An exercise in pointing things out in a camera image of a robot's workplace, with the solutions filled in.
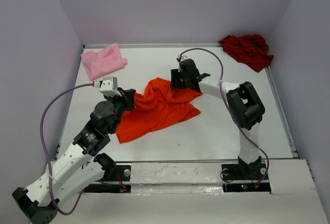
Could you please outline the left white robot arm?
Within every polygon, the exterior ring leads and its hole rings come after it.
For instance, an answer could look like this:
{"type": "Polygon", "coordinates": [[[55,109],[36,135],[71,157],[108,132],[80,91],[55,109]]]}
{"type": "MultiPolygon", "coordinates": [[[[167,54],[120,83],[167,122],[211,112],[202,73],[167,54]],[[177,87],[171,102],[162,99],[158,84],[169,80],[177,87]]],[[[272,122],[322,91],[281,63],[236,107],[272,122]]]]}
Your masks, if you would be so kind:
{"type": "Polygon", "coordinates": [[[31,223],[50,223],[59,206],[91,183],[118,177],[115,161],[101,152],[121,123],[123,114],[135,108],[134,89],[119,88],[104,94],[90,119],[68,149],[51,168],[29,186],[17,188],[12,196],[31,223]]]}

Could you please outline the orange t shirt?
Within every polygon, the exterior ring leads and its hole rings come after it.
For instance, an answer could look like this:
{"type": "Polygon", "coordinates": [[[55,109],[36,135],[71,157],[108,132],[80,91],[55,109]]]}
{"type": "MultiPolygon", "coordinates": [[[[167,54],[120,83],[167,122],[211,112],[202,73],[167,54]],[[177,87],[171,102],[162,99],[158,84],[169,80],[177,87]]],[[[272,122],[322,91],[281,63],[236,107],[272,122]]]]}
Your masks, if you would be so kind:
{"type": "Polygon", "coordinates": [[[126,111],[116,135],[119,143],[136,140],[150,132],[187,121],[201,113],[191,101],[202,94],[191,89],[172,89],[171,82],[155,78],[144,93],[135,94],[135,109],[126,111]]]}

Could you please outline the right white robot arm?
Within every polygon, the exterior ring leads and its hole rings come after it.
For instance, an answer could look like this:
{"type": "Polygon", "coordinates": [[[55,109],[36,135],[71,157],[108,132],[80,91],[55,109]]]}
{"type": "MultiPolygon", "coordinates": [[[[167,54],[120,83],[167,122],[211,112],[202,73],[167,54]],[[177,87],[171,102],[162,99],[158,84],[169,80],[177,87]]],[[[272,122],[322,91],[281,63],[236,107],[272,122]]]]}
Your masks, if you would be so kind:
{"type": "Polygon", "coordinates": [[[191,89],[221,99],[229,109],[240,133],[238,174],[248,179],[261,166],[259,126],[265,107],[250,82],[229,83],[208,73],[201,74],[192,59],[178,60],[178,69],[171,70],[173,89],[191,89]]]}

